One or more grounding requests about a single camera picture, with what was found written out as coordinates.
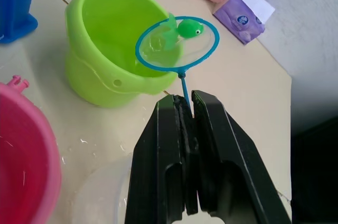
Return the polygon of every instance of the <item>blue plastic box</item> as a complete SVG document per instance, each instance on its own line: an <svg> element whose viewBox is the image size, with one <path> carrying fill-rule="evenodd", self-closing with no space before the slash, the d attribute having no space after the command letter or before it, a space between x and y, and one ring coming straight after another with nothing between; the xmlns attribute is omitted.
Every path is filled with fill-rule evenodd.
<svg viewBox="0 0 338 224"><path fill-rule="evenodd" d="M0 0L0 43L10 43L37 28L29 14L32 0Z"/></svg>

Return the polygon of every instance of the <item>purple package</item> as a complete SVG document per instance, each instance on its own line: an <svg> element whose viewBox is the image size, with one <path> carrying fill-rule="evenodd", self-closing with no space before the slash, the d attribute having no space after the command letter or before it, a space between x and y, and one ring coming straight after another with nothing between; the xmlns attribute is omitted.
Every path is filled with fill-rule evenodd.
<svg viewBox="0 0 338 224"><path fill-rule="evenodd" d="M258 37L265 30L264 24L261 21L262 19L259 19L249 6L250 3L245 3L243 0L225 0L216 6L213 13L213 15L244 45ZM258 12L264 20L267 20L275 10L270 5L269 7L263 13L259 12L262 7L260 7L259 10L256 10L256 12Z"/></svg>

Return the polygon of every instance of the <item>green bucket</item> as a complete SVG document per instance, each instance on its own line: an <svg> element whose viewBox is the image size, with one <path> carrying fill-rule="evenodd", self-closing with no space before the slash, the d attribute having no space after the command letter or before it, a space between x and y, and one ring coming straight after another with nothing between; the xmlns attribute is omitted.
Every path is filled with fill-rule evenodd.
<svg viewBox="0 0 338 224"><path fill-rule="evenodd" d="M135 45L147 28L166 18L167 12L154 0L72 0L65 11L71 87L103 107L165 90L177 75L143 66L136 59Z"/></svg>

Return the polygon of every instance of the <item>toy fish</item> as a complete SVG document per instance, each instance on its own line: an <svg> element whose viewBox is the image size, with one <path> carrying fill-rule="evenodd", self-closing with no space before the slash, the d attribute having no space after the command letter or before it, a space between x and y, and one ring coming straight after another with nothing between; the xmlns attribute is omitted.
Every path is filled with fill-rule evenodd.
<svg viewBox="0 0 338 224"><path fill-rule="evenodd" d="M165 50L171 50L175 47L179 36L184 39L194 38L203 33L204 27L198 21L185 19L177 25L175 16L169 14L169 20L161 23L161 26L167 26L170 29L162 34L165 39Z"/></svg>

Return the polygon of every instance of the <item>pink plastic bucket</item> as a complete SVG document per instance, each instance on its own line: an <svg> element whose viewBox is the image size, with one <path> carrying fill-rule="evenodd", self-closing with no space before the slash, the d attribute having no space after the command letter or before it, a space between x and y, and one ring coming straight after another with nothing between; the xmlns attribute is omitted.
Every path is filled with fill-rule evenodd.
<svg viewBox="0 0 338 224"><path fill-rule="evenodd" d="M53 131L14 76L0 83L0 223L45 224L57 202L61 170Z"/></svg>

